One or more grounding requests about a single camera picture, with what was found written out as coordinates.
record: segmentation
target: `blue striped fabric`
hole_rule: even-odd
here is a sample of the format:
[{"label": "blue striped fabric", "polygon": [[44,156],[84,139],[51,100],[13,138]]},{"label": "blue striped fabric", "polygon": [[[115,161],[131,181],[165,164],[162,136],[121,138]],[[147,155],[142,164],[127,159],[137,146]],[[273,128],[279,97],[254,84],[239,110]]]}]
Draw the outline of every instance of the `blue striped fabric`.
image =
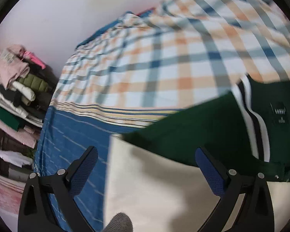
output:
[{"label": "blue striped fabric", "polygon": [[[79,117],[71,113],[49,107],[35,157],[35,171],[41,176],[55,174],[60,168],[68,168],[79,159],[89,146],[98,150],[98,162],[90,174],[82,192],[74,197],[88,223],[96,231],[103,228],[104,181],[107,167],[109,136],[114,133],[133,131],[132,127],[106,124],[90,117]],[[71,231],[64,216],[59,211],[53,194],[51,204],[59,224]]]}]

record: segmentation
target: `folded clothes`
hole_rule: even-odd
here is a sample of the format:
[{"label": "folded clothes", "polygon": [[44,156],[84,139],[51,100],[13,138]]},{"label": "folded clothes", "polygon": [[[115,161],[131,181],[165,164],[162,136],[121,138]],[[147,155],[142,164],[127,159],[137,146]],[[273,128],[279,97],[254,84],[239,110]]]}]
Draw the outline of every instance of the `folded clothes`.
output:
[{"label": "folded clothes", "polygon": [[32,106],[36,109],[42,109],[47,111],[50,101],[52,100],[52,94],[49,92],[37,92],[36,100],[32,103]]},{"label": "folded clothes", "polygon": [[46,65],[32,52],[26,51],[26,48],[20,44],[13,44],[7,48],[10,52],[14,53],[20,59],[24,58],[30,60],[42,69],[46,68]]},{"label": "folded clothes", "polygon": [[32,119],[32,120],[34,120],[34,121],[36,121],[36,122],[39,122],[40,124],[42,124],[42,123],[44,122],[43,119],[37,118],[37,117],[35,117],[35,116],[33,116],[33,115],[29,115],[28,118],[29,118],[29,119]]},{"label": "folded clothes", "polygon": [[14,81],[12,83],[12,86],[19,90],[28,100],[34,101],[36,99],[36,95],[34,94],[34,91],[31,90],[29,87],[24,86],[18,81]]},{"label": "folded clothes", "polygon": [[26,106],[29,106],[31,104],[31,101],[29,99],[27,99],[24,95],[22,95],[21,101]]},{"label": "folded clothes", "polygon": [[47,82],[50,91],[55,88],[56,83],[54,83],[54,81],[56,81],[56,78],[50,71],[48,71],[47,69],[42,69],[41,66],[36,65],[29,59],[24,59],[24,62],[28,63],[31,74],[36,75],[38,78],[41,78],[45,82]]},{"label": "folded clothes", "polygon": [[23,84],[24,86],[31,88],[34,92],[37,91],[46,92],[48,90],[47,82],[31,73],[29,73],[25,78],[18,78],[17,81]]},{"label": "folded clothes", "polygon": [[11,109],[13,109],[14,111],[16,111],[22,118],[26,118],[29,114],[28,112],[22,108],[21,106],[19,107],[15,107],[13,105],[13,103],[9,100],[7,100],[1,93],[0,93],[0,99],[7,105],[9,106]]},{"label": "folded clothes", "polygon": [[5,89],[17,78],[25,78],[29,73],[27,63],[22,62],[14,53],[4,50],[0,58],[0,80]]},{"label": "folded clothes", "polygon": [[5,89],[3,85],[0,85],[0,93],[9,101],[13,103],[15,107],[19,107],[22,93],[18,90],[13,91],[9,89]]},{"label": "folded clothes", "polygon": [[39,139],[39,135],[37,134],[30,134],[26,132],[24,129],[19,128],[18,131],[15,131],[13,128],[7,126],[4,122],[0,120],[0,129],[3,130],[5,133],[10,135],[12,138],[16,139],[20,143],[25,144],[31,148],[34,148],[36,145],[37,139]]},{"label": "folded clothes", "polygon": [[36,140],[39,140],[41,129],[38,129],[36,126],[29,126],[29,125],[30,124],[25,125],[24,130],[30,133],[33,138],[35,138]]},{"label": "folded clothes", "polygon": [[30,118],[33,116],[33,117],[36,117],[38,119],[42,120],[45,118],[45,115],[46,115],[46,111],[43,111],[43,110],[37,110],[37,109],[34,109],[33,107],[30,107],[30,106],[26,106],[26,105],[23,105],[23,107],[25,108],[26,111],[28,111],[30,113]]},{"label": "folded clothes", "polygon": [[0,120],[15,131],[25,126],[25,120],[0,107]]},{"label": "folded clothes", "polygon": [[0,107],[5,109],[6,111],[8,111],[9,113],[17,116],[17,117],[20,117],[21,119],[24,119],[25,121],[27,121],[28,123],[36,126],[36,127],[42,127],[43,125],[41,124],[41,122],[39,121],[34,121],[33,119],[29,119],[28,116],[27,118],[22,118],[22,116],[17,113],[16,111],[14,111],[13,109],[11,109],[11,107],[8,107],[5,103],[2,102],[2,100],[0,100]]}]

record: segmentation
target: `clothing label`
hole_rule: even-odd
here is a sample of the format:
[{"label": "clothing label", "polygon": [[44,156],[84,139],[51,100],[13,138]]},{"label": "clothing label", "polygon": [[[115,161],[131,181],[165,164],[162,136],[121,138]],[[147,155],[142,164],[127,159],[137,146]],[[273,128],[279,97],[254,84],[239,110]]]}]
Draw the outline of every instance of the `clothing label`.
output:
[{"label": "clothing label", "polygon": [[272,103],[272,112],[275,124],[287,124],[288,115],[287,110],[283,102]]}]

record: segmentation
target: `gray glove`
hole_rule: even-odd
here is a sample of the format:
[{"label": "gray glove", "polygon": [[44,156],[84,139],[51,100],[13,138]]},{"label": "gray glove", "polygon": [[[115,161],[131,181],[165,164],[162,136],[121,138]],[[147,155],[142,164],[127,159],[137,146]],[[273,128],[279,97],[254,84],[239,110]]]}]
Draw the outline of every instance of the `gray glove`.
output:
[{"label": "gray glove", "polygon": [[132,222],[126,214],[118,213],[102,232],[133,232]]}]

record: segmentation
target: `blue gripper pad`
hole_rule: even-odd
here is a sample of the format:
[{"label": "blue gripper pad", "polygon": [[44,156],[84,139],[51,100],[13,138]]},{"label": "blue gripper pad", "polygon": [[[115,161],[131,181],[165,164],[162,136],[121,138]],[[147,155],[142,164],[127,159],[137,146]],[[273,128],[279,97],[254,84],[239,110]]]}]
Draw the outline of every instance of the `blue gripper pad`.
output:
[{"label": "blue gripper pad", "polygon": [[195,151],[195,161],[201,169],[214,195],[223,197],[224,180],[213,166],[213,164],[210,162],[210,160],[207,158],[207,156],[203,153],[201,148],[198,148]]},{"label": "blue gripper pad", "polygon": [[81,193],[90,173],[92,172],[93,168],[97,163],[97,160],[98,150],[93,147],[91,152],[87,155],[86,159],[84,159],[81,166],[71,178],[71,187],[69,193],[72,198]]}]

